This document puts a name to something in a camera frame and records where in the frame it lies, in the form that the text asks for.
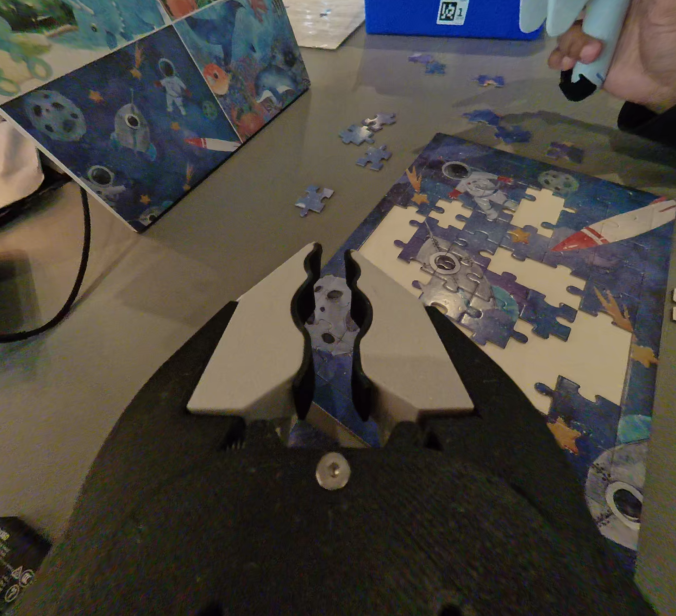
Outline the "space jigsaw puzzle board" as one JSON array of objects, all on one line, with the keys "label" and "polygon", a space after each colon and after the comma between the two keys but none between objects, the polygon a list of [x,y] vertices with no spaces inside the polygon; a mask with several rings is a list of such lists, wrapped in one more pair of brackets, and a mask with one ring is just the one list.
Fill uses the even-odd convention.
[{"label": "space jigsaw puzzle board", "polygon": [[482,347],[542,415],[594,523],[636,565],[675,201],[438,134],[326,261],[308,330],[315,403],[378,446],[351,400],[360,250]]}]

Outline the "person's right forearm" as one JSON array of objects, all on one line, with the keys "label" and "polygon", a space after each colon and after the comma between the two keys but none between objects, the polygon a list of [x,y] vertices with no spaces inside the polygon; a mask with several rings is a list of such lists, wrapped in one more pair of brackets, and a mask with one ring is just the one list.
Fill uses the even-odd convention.
[{"label": "person's right forearm", "polygon": [[675,148],[675,102],[659,112],[644,105],[624,102],[617,126],[626,134]]}]

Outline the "instruction sheet in plastic sleeve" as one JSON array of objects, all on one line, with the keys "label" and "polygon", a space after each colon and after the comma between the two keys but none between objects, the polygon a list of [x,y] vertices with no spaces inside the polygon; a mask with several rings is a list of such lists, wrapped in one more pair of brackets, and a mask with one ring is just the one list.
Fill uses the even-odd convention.
[{"label": "instruction sheet in plastic sleeve", "polygon": [[366,18],[365,0],[283,0],[301,48],[338,49]]}]

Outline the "person's right hand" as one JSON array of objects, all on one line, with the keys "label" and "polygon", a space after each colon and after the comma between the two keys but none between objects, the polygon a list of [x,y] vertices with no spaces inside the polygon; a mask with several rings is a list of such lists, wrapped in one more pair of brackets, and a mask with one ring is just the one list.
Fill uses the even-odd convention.
[{"label": "person's right hand", "polygon": [[604,90],[663,114],[675,106],[675,0],[632,0]]}]

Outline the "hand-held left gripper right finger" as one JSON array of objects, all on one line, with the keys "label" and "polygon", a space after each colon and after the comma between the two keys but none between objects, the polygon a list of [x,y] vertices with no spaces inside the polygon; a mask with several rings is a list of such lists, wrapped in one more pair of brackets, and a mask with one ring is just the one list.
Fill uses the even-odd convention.
[{"label": "hand-held left gripper right finger", "polygon": [[469,415],[475,405],[422,301],[357,250],[344,254],[351,291],[351,398],[379,434],[401,423]]}]

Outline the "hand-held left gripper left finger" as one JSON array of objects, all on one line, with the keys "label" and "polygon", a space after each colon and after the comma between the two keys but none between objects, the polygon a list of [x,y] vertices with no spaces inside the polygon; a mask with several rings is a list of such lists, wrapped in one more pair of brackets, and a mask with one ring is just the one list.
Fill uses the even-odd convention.
[{"label": "hand-held left gripper left finger", "polygon": [[316,373],[308,318],[322,247],[311,242],[241,295],[188,403],[195,415],[305,419]]}]

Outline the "illustrated puzzle box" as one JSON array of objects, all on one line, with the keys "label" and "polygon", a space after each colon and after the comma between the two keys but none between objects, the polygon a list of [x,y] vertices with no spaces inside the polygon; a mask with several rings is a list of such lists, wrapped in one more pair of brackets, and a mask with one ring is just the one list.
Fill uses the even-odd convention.
[{"label": "illustrated puzzle box", "polygon": [[309,86],[283,0],[1,0],[1,120],[137,231]]}]

